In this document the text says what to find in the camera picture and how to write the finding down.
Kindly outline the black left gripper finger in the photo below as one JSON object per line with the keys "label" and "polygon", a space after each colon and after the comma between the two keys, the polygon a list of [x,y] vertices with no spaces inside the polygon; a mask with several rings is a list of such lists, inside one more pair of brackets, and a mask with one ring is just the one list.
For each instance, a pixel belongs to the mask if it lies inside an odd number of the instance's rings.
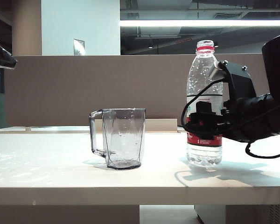
{"label": "black left gripper finger", "polygon": [[12,55],[0,46],[0,68],[14,69],[17,60]]}

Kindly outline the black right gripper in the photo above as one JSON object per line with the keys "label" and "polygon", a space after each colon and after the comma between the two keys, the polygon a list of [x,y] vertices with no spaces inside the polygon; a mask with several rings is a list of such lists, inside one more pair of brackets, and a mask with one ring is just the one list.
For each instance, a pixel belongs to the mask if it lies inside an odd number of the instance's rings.
{"label": "black right gripper", "polygon": [[210,102],[198,101],[196,112],[186,117],[188,133],[204,140],[214,140],[221,134],[239,142],[254,142],[256,98],[238,98],[223,102],[221,115],[212,111]]}

